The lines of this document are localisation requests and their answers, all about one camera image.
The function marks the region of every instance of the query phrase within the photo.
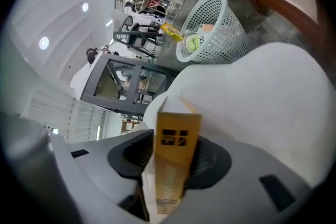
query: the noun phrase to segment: cardboard box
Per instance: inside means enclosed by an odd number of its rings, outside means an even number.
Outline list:
[[[128,88],[130,86],[131,77],[128,77],[127,80],[124,82],[123,87]],[[138,89],[145,90],[147,83],[147,78],[140,79],[138,82]]]
[[[181,98],[166,98],[158,111],[155,138],[155,197],[159,214],[170,214],[189,177],[202,116]]]

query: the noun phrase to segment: white wastebasket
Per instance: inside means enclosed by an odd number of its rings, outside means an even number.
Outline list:
[[[210,37],[195,52],[189,52],[184,44],[179,43],[176,48],[179,61],[232,63],[250,52],[246,33],[227,0],[199,0],[189,13],[181,32],[198,29],[201,24],[214,25]]]

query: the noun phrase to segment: white fabric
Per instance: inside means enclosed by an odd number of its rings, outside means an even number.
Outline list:
[[[166,95],[198,109],[203,132],[263,148],[311,186],[325,178],[334,160],[336,92],[296,46],[276,42],[230,65],[187,67],[147,108],[150,129]]]
[[[148,130],[147,125],[144,122],[136,125],[131,131],[136,132],[140,130]],[[160,223],[167,215],[159,215],[156,208],[155,199],[155,167],[154,167],[154,157],[152,156],[147,163],[147,166],[142,173],[142,191],[145,199],[147,211],[150,215],[150,223],[157,224]]]

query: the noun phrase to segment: wooden edge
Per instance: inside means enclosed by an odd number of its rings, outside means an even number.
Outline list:
[[[312,46],[317,46],[320,41],[319,25],[300,7],[290,0],[256,0],[258,3],[268,6],[288,19],[307,38]]]

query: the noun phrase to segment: white wall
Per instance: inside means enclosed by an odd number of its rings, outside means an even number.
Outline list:
[[[121,122],[122,122],[122,118],[120,118],[119,113],[114,113],[114,112],[108,113],[104,120],[103,138],[110,138],[110,137],[122,135],[120,133],[121,132]]]
[[[39,75],[23,59],[8,33],[0,39],[0,109],[25,115]]]
[[[27,118],[46,129],[58,129],[67,143],[94,141],[98,126],[103,132],[105,111],[76,100],[42,80],[34,88]]]
[[[81,10],[84,2],[89,4],[86,13]],[[49,80],[69,84],[87,63],[86,49],[110,41],[105,24],[113,8],[113,0],[17,0],[9,29],[22,41],[19,50],[27,61],[38,62],[38,74],[49,72]],[[43,36],[50,41],[46,50],[39,48]]]
[[[49,81],[58,90],[65,92],[71,96],[74,95],[75,91],[66,84],[63,80],[55,77],[55,75],[48,69],[46,69],[39,59],[34,55],[24,44],[23,40],[19,37],[16,30],[12,25],[6,24],[3,28],[3,35],[10,40],[10,44],[16,47],[16,51],[19,52],[20,58],[27,63],[27,68],[32,69],[36,72],[38,76],[42,79]]]

